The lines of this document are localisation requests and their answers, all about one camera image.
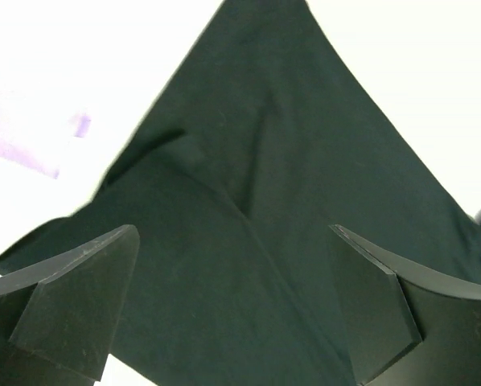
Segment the black garment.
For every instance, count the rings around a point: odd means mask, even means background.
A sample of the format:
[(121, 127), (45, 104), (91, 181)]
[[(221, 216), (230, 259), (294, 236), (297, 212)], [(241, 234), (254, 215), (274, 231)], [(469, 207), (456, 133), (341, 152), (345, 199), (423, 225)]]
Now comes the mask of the black garment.
[(481, 226), (304, 1), (224, 2), (93, 200), (0, 273), (123, 224), (140, 249), (113, 354), (159, 385), (353, 384), (332, 224), (481, 284)]

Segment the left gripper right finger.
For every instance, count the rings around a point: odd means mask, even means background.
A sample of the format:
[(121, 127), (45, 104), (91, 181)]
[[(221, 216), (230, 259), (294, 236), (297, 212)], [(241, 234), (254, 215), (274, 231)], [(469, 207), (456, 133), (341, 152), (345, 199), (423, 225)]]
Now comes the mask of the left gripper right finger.
[(358, 385), (481, 385), (481, 285), (331, 226), (331, 263)]

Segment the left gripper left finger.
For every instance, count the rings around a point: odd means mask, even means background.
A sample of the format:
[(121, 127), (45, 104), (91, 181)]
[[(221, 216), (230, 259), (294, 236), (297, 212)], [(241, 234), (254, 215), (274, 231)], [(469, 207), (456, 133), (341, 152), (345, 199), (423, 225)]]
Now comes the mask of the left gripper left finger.
[(0, 385), (101, 380), (139, 250), (123, 225), (0, 277)]

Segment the purple t shirt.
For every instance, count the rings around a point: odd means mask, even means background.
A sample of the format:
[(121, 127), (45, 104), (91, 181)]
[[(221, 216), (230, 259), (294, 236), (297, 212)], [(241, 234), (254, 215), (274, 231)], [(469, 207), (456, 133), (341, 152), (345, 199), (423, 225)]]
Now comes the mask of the purple t shirt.
[(56, 179), (69, 142), (88, 135), (92, 118), (78, 94), (38, 70), (0, 60), (0, 158)]

